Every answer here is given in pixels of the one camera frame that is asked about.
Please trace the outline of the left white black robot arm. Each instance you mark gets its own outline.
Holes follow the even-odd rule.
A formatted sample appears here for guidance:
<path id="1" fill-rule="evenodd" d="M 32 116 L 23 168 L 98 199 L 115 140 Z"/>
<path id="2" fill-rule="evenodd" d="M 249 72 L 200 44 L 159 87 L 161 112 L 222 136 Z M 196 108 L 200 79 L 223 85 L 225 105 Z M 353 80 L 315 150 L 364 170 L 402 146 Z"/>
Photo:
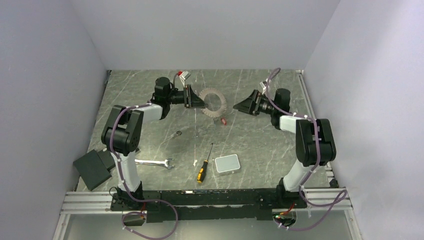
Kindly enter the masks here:
<path id="1" fill-rule="evenodd" d="M 187 109 L 205 109 L 207 104 L 187 84 L 179 90 L 167 77 L 155 80 L 154 92 L 143 105 L 114 105 L 101 135 L 101 142 L 111 153 L 118 174 L 118 195 L 131 210 L 144 203 L 143 186 L 137 172 L 135 153 L 141 140 L 143 124 L 166 118 L 171 105 Z"/>

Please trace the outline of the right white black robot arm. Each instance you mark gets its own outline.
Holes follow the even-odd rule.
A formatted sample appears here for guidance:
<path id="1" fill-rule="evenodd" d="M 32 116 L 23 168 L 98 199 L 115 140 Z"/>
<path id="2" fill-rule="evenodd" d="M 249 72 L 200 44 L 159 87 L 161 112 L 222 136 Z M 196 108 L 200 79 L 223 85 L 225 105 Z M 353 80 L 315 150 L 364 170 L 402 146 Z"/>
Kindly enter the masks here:
<path id="1" fill-rule="evenodd" d="M 277 130 L 295 136 L 296 161 L 281 180 L 283 189 L 275 194 L 276 203 L 282 208 L 289 207 L 295 201 L 293 192 L 302 188 L 305 177 L 333 161 L 337 153 L 330 121 L 321 118 L 312 122 L 306 116 L 289 112 L 290 101 L 291 92 L 285 88 L 278 88 L 273 100 L 253 90 L 246 99 L 233 106 L 233 109 L 252 116 L 265 113 Z"/>

